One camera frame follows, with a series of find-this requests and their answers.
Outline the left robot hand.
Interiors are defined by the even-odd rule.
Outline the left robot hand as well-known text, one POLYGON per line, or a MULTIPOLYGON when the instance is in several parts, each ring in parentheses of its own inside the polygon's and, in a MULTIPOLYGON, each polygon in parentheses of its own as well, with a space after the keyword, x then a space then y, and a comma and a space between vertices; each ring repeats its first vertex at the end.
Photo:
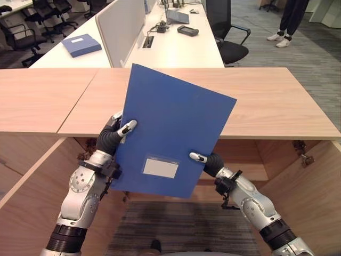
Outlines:
POLYGON ((137 126, 136 120, 121 124, 123 111, 112 115, 97 138, 96 151, 88 160, 97 167, 103 166, 113 157, 123 138, 132 132, 137 126))

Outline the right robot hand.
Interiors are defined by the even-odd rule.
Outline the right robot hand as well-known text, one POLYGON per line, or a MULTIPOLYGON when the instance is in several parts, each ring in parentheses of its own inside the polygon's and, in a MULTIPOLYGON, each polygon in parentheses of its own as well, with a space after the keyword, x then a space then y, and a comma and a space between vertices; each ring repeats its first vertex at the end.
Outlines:
POLYGON ((194 161, 203 163, 204 172, 213 178, 231 178, 233 172, 224 166, 224 162, 220 155, 211 153, 209 156, 201 155, 199 153, 191 152, 189 157, 194 161))

